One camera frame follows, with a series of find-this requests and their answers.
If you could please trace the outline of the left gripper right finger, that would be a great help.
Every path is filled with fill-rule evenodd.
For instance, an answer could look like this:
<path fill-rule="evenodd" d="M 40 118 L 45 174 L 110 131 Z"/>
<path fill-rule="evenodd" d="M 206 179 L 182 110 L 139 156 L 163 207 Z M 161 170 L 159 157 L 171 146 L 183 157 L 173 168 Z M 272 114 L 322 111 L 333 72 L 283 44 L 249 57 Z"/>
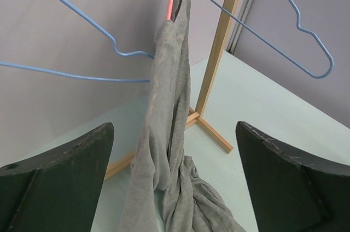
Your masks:
<path fill-rule="evenodd" d="M 349 231 L 349 166 L 243 121 L 238 151 L 259 231 Z"/>

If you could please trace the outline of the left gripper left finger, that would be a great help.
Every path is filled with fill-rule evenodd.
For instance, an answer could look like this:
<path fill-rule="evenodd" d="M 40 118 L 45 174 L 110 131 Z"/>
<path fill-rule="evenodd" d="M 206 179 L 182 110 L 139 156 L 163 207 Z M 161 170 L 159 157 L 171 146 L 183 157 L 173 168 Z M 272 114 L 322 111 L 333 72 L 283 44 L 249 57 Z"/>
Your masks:
<path fill-rule="evenodd" d="M 1 167 L 1 231 L 90 231 L 113 141 L 104 123 Z"/>

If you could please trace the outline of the grey t shirt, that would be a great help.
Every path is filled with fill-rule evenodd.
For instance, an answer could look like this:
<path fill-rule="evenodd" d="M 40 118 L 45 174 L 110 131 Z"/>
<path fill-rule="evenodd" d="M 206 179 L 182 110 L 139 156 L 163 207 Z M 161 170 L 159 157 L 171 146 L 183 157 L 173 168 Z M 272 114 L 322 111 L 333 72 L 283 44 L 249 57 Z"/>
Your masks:
<path fill-rule="evenodd" d="M 174 0 L 155 41 L 148 109 L 131 163 L 119 231 L 157 231 L 154 192 L 161 190 L 166 231 L 242 231 L 219 193 L 184 154 L 190 103 L 191 0 Z"/>

